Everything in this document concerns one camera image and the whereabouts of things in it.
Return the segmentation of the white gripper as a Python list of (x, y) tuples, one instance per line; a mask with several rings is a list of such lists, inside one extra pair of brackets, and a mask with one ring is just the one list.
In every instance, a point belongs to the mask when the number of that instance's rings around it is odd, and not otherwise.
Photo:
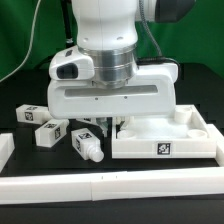
[(140, 66), (137, 74), (118, 89), (97, 88), (90, 81), (56, 81), (48, 86), (48, 108), (57, 119), (97, 118), (108, 136), (106, 117), (125, 117), (120, 129), (134, 122), (133, 116), (171, 116), (176, 106), (174, 63)]

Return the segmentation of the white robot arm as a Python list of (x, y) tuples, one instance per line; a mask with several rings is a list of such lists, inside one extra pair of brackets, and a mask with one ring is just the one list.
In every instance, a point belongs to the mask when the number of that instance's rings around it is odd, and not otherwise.
[(135, 22), (177, 22), (196, 0), (72, 0), (77, 44), (49, 67), (48, 108), (57, 119), (169, 117), (178, 66), (135, 57)]

